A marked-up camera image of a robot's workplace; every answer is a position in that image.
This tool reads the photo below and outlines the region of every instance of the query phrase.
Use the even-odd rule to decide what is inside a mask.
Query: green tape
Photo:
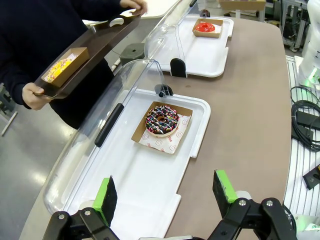
[[[229,181],[226,172],[224,170],[216,170],[215,172],[221,182],[221,186],[228,203],[234,203],[237,200],[238,196],[234,188],[232,187],[232,184]]]
[[[107,194],[107,190],[108,190],[108,183],[109,183],[109,178],[104,178],[102,183],[101,183],[101,186],[99,188],[99,191],[95,197],[95,200],[93,202],[93,205],[92,207],[94,208],[94,210],[96,210],[97,212],[100,213],[103,221],[106,223],[107,226],[109,226],[106,218],[105,218],[105,215],[102,211],[102,205],[104,203],[104,199],[105,199],[105,196]]]

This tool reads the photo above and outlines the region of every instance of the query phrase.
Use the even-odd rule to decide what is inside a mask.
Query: donut
[[[145,117],[145,127],[154,136],[166,137],[172,134],[178,125],[177,111],[167,105],[152,108]]]
[[[213,32],[215,29],[215,26],[208,22],[201,22],[195,27],[195,30],[205,33]]]
[[[53,80],[55,80],[56,77],[59,76],[59,74],[62,73],[62,71],[65,70],[70,65],[71,62],[72,62],[72,59],[70,58],[65,58],[58,61],[55,65],[53,65],[50,68],[46,81],[48,83],[52,83]]]

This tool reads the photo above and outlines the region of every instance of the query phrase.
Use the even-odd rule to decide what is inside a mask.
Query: chocolate frosted donut with sprinkles
[[[145,127],[154,136],[166,137],[178,126],[177,111],[167,105],[152,108],[145,117]]]

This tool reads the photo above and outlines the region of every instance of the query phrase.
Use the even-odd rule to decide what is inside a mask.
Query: person
[[[0,83],[28,109],[52,109],[78,129],[114,77],[101,61],[64,99],[51,99],[34,81],[88,28],[82,20],[106,21],[127,9],[144,14],[144,0],[2,0],[0,1]]]

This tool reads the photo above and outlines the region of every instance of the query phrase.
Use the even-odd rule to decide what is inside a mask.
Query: yellow donut
[[[72,62],[72,59],[66,58],[58,61],[53,67],[51,67],[48,77],[47,77],[47,82],[52,83],[53,80],[56,79],[57,76],[59,76],[60,73],[65,70],[70,63]]]

